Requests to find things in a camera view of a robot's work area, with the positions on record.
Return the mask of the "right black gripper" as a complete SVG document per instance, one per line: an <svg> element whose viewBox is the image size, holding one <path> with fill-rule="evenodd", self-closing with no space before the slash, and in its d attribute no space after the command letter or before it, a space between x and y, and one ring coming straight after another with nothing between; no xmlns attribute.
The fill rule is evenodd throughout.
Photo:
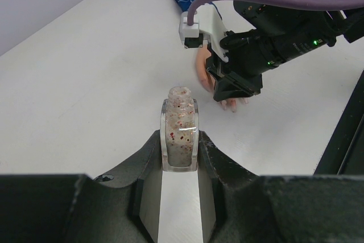
<svg viewBox="0 0 364 243"><path fill-rule="evenodd" d="M215 79L213 99L217 102L259 95L263 88L262 74L284 63L272 39L258 30L228 31L220 45L228 50L228 62L223 62L211 46L208 50L212 55L206 61L206 70Z"/></svg>

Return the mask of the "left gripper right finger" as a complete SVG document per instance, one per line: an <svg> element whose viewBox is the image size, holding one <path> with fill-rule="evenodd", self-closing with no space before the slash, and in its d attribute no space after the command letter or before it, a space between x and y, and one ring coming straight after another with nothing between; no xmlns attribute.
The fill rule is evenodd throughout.
<svg viewBox="0 0 364 243"><path fill-rule="evenodd" d="M263 175L198 138L204 242L362 242L363 176Z"/></svg>

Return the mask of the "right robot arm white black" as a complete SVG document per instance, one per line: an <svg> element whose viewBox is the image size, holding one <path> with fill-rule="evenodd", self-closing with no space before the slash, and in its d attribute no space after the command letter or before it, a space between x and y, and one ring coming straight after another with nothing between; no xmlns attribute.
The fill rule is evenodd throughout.
<svg viewBox="0 0 364 243"><path fill-rule="evenodd" d="M227 62L216 53L207 60L218 102L260 94L264 72L321 46L333 47L338 36L349 43L363 37L363 9L301 11L241 1L233 6L253 29L226 33L220 45Z"/></svg>

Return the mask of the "clear nail polish bottle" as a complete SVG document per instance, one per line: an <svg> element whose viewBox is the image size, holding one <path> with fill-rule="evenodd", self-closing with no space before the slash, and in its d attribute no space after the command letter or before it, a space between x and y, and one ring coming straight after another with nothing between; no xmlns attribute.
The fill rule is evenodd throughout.
<svg viewBox="0 0 364 243"><path fill-rule="evenodd" d="M162 166L167 172L194 172L198 154L198 105L187 87L169 90L160 115Z"/></svg>

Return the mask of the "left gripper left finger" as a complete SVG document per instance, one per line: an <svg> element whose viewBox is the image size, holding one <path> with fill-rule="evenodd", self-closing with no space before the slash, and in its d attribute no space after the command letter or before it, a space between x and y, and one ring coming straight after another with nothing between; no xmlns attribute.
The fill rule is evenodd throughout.
<svg viewBox="0 0 364 243"><path fill-rule="evenodd" d="M2 242L157 242L160 133L92 179L84 174L1 176Z"/></svg>

